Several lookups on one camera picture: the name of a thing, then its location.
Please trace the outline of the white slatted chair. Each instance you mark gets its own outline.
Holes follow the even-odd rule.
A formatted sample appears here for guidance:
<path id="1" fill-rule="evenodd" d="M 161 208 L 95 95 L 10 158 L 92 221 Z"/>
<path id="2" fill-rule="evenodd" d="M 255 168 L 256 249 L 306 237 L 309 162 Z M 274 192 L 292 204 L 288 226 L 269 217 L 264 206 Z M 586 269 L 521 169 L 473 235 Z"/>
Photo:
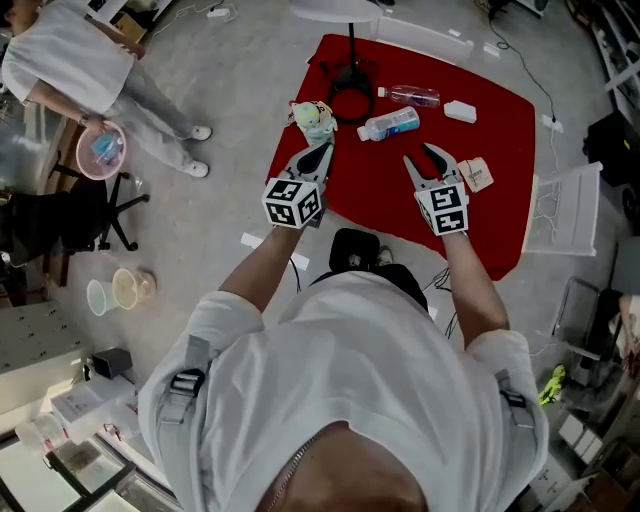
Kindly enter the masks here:
<path id="1" fill-rule="evenodd" d="M 533 179 L 524 253 L 596 255 L 602 170 L 603 165 L 595 162 Z"/>

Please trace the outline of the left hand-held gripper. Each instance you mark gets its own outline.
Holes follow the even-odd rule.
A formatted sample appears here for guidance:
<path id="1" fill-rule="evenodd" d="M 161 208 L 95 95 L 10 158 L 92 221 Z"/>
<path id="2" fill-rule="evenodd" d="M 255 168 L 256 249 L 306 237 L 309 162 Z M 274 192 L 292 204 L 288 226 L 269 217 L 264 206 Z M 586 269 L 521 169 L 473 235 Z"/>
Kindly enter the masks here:
<path id="1" fill-rule="evenodd" d="M 286 165 L 291 176 L 304 180 L 271 178 L 267 182 L 261 201 L 271 225 L 297 230 L 320 226 L 326 211 L 323 183 L 333 152 L 334 144 L 329 141 L 309 146 L 293 155 Z"/>

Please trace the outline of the blue labelled white bottle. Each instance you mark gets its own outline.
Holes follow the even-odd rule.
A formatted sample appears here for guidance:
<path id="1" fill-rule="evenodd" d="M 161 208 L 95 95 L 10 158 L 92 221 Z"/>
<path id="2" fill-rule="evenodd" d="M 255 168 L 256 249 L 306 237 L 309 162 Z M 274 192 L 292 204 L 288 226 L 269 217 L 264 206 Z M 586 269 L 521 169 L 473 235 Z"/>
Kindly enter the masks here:
<path id="1" fill-rule="evenodd" d="M 420 117 L 413 107 L 368 119 L 357 128 L 361 141 L 379 142 L 400 133 L 416 130 L 420 127 Z"/>

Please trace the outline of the neon yellow shoe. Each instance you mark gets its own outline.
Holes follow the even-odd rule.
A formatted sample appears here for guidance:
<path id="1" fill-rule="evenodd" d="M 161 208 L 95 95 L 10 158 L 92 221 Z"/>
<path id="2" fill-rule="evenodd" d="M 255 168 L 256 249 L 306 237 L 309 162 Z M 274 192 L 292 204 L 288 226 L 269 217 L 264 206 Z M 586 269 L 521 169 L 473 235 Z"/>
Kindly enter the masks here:
<path id="1" fill-rule="evenodd" d="M 557 401 L 566 378 L 566 366 L 558 364 L 552 371 L 551 377 L 545 384 L 543 390 L 539 393 L 539 403 L 544 406 Z"/>

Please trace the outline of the beige paper card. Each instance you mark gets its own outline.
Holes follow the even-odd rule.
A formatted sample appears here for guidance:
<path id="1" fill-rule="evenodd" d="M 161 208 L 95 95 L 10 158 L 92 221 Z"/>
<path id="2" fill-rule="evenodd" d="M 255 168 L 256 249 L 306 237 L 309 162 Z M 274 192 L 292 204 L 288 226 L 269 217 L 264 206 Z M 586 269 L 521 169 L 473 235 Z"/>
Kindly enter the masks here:
<path id="1" fill-rule="evenodd" d="M 472 193 L 478 193 L 494 183 L 489 167 L 482 157 L 457 163 L 458 171 Z"/>

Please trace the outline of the person's left forearm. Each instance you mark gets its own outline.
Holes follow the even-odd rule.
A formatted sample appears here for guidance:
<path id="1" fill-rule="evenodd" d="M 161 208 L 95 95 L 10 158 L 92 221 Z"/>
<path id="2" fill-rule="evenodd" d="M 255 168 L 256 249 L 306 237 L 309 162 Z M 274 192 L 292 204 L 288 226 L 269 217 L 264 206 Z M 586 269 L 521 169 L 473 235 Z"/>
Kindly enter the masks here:
<path id="1" fill-rule="evenodd" d="M 220 291 L 237 295 L 264 312 L 274 297 L 303 231 L 274 227 L 223 281 Z"/>

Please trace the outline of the person's white t-shirt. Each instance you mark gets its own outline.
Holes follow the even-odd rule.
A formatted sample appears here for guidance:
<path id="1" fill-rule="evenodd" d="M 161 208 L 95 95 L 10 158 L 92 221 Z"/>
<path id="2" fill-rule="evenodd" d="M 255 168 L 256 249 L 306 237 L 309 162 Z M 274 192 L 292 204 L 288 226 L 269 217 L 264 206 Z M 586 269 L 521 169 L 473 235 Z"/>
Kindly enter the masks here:
<path id="1" fill-rule="evenodd" d="M 206 295 L 138 408 L 186 512 L 254 512 L 335 422 L 402 462 L 432 512 L 504 512 L 549 439 L 522 335 L 496 330 L 456 349 L 410 296 L 356 272 L 312 285 L 272 327 L 239 296 Z"/>

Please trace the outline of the dark grey box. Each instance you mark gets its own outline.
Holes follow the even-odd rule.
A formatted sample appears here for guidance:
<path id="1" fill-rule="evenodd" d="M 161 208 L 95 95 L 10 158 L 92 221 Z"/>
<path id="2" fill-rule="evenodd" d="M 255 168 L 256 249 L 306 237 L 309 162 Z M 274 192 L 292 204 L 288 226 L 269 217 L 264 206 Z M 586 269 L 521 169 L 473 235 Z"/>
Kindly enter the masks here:
<path id="1" fill-rule="evenodd" d="M 130 352 L 119 347 L 96 352 L 91 358 L 95 372 L 111 380 L 124 376 L 132 368 Z"/>

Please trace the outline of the person's right forearm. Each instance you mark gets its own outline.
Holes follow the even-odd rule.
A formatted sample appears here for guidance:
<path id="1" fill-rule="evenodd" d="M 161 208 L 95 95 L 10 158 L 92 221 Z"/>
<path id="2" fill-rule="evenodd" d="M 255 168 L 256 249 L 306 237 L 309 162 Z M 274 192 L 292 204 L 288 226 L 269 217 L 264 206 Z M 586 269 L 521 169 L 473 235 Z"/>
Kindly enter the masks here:
<path id="1" fill-rule="evenodd" d="M 444 235 L 442 242 L 464 347 L 487 332 L 509 330 L 504 303 L 466 234 Z"/>

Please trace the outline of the clear plastic water bottle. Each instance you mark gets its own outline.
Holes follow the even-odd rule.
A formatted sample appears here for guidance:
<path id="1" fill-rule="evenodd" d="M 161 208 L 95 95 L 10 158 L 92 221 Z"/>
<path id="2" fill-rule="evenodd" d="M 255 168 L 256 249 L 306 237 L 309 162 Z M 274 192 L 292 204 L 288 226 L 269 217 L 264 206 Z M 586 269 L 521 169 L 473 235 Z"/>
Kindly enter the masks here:
<path id="1" fill-rule="evenodd" d="M 440 105 L 440 94 L 434 89 L 408 85 L 380 86 L 377 93 L 379 98 L 412 107 L 437 108 Z"/>

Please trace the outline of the black trash bin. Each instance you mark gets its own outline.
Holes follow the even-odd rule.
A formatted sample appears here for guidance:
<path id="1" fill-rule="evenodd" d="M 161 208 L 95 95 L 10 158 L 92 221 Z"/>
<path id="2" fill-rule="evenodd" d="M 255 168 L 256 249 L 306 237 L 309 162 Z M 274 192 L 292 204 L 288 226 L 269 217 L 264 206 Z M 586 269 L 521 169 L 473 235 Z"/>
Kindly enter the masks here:
<path id="1" fill-rule="evenodd" d="M 372 234 L 352 228 L 339 229 L 333 239 L 329 269 L 332 272 L 346 272 L 355 269 L 368 270 L 374 267 L 380 250 L 379 238 Z M 359 267 L 350 267 L 349 256 L 357 254 L 361 257 Z"/>

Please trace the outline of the blue plastic item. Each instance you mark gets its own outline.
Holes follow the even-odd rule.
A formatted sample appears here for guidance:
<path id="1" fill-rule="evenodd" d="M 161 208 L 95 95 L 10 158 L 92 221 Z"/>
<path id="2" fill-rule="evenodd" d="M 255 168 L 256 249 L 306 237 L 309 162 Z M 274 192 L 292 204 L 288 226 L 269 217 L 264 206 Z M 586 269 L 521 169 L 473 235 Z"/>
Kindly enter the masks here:
<path id="1" fill-rule="evenodd" d="M 91 151 L 98 159 L 111 160 L 119 155 L 122 140 L 115 132 L 99 135 L 90 145 Z"/>

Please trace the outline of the white rectangular box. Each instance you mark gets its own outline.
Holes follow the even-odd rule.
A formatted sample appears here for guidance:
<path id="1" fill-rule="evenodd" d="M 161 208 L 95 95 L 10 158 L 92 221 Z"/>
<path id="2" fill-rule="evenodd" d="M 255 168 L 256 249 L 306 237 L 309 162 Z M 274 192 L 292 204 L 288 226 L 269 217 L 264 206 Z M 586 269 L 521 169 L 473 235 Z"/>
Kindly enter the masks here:
<path id="1" fill-rule="evenodd" d="M 476 108 L 467 103 L 454 100 L 445 103 L 443 106 L 446 117 L 469 124 L 474 124 L 477 120 Z"/>

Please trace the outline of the white drawer cabinet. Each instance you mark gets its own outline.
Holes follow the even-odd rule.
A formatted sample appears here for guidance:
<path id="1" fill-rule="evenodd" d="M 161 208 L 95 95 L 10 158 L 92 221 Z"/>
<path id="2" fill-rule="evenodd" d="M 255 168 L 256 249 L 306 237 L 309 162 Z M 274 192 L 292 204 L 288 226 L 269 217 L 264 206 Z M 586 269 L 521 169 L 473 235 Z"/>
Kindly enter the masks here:
<path id="1" fill-rule="evenodd" d="M 0 415 L 75 380 L 92 349 L 54 301 L 0 309 Z"/>

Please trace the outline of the person's black shorts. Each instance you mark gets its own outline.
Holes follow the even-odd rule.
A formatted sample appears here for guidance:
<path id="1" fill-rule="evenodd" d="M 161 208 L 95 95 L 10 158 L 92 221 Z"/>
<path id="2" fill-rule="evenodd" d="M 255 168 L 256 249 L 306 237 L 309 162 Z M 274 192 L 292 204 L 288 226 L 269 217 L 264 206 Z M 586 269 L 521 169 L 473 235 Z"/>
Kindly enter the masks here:
<path id="1" fill-rule="evenodd" d="M 426 312 L 429 312 L 427 298 L 413 274 L 404 265 L 392 263 L 371 267 L 368 270 L 355 269 L 355 272 L 367 276 L 376 275 L 389 281 L 410 296 L 416 303 L 420 304 Z"/>

